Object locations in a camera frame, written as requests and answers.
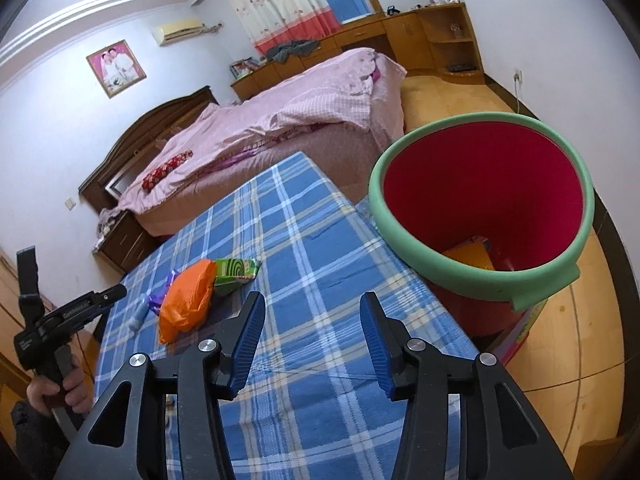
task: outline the nightstand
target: nightstand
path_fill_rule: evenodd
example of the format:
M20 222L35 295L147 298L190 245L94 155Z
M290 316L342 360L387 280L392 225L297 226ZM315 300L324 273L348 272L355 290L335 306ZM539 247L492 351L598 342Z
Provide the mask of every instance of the nightstand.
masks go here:
M118 270L128 274L159 246L160 242L142 228L133 213L125 211L118 216L104 240L94 248L94 254L100 254Z

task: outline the gray cloth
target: gray cloth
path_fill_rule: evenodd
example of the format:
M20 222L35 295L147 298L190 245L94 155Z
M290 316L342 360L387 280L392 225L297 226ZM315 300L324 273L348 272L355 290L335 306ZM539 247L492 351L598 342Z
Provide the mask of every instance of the gray cloth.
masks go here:
M281 43L272 46L267 50L266 57L269 61L277 61L278 63L286 63L289 54L294 56L308 56L311 54L320 42L318 40L291 40L287 43Z

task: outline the plaid blanket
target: plaid blanket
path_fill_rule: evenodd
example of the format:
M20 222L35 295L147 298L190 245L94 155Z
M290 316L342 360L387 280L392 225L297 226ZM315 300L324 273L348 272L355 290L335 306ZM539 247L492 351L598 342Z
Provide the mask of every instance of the plaid blanket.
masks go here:
M138 301L170 269L201 258L256 258L257 279L212 308L197 333L158 344L154 314L128 328ZM379 388L358 313L373 290L388 316L442 351L473 358L476 349L429 289L302 153L256 176L183 228L123 279L128 296L111 312L100 350L96 395L135 352L183 352L237 312L250 290L267 315L247 386L221 402L226 442L238 478L389 478L405 402ZM448 476L455 475L460 407L449 402ZM170 476L180 478L175 403L166 431Z

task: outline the green snack package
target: green snack package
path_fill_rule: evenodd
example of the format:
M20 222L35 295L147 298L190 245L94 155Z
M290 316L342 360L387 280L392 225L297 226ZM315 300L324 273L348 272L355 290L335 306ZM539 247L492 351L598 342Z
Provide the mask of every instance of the green snack package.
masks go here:
M220 258L216 260L218 275L214 282L214 295L222 298L245 283L255 279L260 269L258 260L242 260L240 258Z

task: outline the groom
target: groom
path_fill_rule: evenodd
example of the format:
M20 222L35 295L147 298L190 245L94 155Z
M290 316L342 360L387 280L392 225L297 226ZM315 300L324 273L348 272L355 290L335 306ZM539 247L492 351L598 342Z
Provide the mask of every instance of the groom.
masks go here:
M139 77L136 71L135 63L128 54L118 53L115 48L109 49L109 56L116 65L118 72L120 72L124 79L127 81L134 81Z

